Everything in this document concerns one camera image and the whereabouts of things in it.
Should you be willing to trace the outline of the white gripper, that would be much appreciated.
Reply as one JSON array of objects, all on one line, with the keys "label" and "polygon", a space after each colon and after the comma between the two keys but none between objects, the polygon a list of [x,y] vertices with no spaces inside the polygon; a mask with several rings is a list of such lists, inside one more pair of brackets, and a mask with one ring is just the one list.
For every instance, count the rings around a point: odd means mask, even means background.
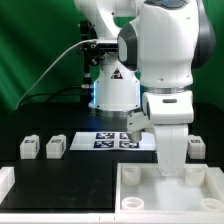
[{"label": "white gripper", "polygon": [[143,111],[153,126],[159,170],[163,176],[183,171],[188,125],[193,122],[192,92],[143,94]]}]

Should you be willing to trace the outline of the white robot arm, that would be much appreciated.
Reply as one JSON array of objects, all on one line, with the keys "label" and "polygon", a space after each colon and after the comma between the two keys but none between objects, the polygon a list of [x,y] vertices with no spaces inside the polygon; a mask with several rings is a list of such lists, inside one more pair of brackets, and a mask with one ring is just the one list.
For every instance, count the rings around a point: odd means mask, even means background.
[{"label": "white robot arm", "polygon": [[193,122],[192,70],[215,47],[202,0],[74,0],[95,29],[92,61],[100,65],[90,110],[126,116],[133,142],[152,133],[160,172],[184,169]]}]

